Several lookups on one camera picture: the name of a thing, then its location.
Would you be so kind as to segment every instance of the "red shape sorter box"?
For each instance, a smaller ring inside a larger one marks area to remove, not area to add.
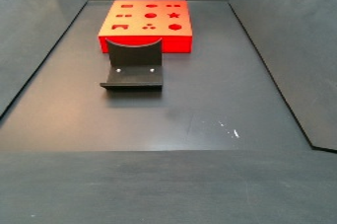
[[[99,40],[143,45],[163,39],[163,53],[191,53],[192,26],[185,0],[116,0],[104,21]]]

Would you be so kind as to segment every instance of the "shape hole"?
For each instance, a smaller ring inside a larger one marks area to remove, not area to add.
[[[168,28],[173,31],[179,31],[179,30],[181,30],[181,25],[180,24],[172,24],[172,25],[168,26]]]
[[[112,25],[112,30],[116,30],[116,29],[124,29],[124,30],[128,30],[129,29],[129,25]]]
[[[155,13],[149,13],[145,15],[147,18],[155,18],[156,16],[157,16],[157,14],[155,14]]]

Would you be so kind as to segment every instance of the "gray floor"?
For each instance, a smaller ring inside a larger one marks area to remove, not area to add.
[[[111,94],[109,4],[84,8],[1,120],[0,223],[337,223],[336,155],[309,149],[229,6],[189,6],[163,93]],[[213,151],[96,152],[180,149]]]
[[[337,156],[3,153],[0,222],[336,224]]]
[[[165,54],[161,93],[107,93],[89,2],[1,120],[0,150],[273,150],[309,146],[224,2],[189,2],[193,53]]]

